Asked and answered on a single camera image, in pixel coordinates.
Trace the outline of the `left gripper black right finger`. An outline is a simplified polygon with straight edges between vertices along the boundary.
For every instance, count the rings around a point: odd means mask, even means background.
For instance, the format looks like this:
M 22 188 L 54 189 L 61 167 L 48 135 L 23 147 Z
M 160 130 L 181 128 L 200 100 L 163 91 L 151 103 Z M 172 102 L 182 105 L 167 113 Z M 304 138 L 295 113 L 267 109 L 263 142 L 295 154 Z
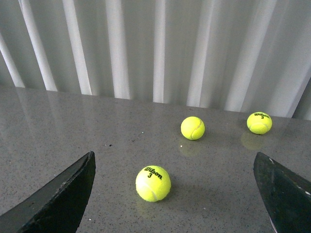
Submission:
M 277 233 L 311 231 L 311 183 L 262 152 L 254 161 L 255 180 Z

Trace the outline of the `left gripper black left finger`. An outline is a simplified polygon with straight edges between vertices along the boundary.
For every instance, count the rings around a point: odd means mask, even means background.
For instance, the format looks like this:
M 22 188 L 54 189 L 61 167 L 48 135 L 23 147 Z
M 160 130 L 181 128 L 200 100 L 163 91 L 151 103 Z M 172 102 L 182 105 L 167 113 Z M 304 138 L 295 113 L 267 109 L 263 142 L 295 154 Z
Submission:
M 83 218 L 95 177 L 90 151 L 26 200 L 0 216 L 2 233 L 74 233 Z

